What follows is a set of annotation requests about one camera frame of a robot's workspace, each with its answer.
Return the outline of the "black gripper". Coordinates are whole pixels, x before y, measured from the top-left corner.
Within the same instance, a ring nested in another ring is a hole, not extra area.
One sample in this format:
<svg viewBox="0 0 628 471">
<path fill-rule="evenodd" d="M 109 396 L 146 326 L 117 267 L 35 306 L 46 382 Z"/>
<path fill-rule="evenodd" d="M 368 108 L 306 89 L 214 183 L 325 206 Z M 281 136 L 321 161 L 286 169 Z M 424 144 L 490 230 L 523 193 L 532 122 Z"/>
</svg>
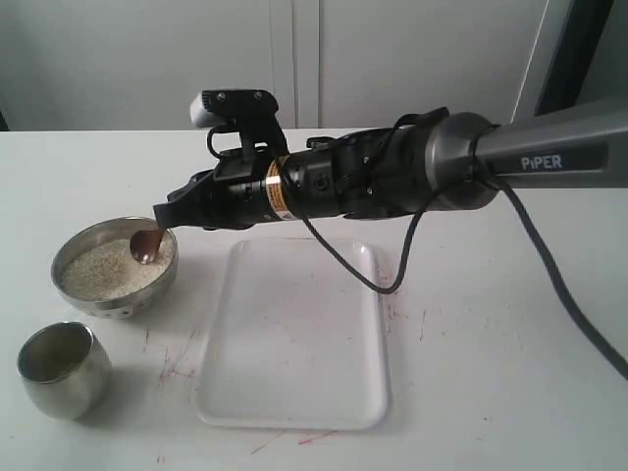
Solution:
<svg viewBox="0 0 628 471">
<path fill-rule="evenodd" d="M 265 151 L 242 178 L 219 178 L 222 165 L 193 175 L 170 192 L 167 202 L 153 206 L 160 229 L 202 228 L 207 231 L 247 230 L 257 224 L 292 221 L 278 166 L 289 156 Z"/>
</svg>

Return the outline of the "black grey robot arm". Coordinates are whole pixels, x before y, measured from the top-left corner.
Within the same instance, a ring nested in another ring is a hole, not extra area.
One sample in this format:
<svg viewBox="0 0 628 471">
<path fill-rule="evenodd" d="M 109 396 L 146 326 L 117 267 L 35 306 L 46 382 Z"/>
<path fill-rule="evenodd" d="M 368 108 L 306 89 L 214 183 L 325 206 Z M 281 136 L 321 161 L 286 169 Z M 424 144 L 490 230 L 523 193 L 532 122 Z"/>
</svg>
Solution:
<svg viewBox="0 0 628 471">
<path fill-rule="evenodd" d="M 627 184 L 627 109 L 610 102 L 499 126 L 436 110 L 397 129 L 356 131 L 251 161 L 225 153 L 154 207 L 164 229 L 246 230 L 280 220 L 384 220 L 420 208 L 473 210 L 516 188 L 621 188 Z"/>
</svg>

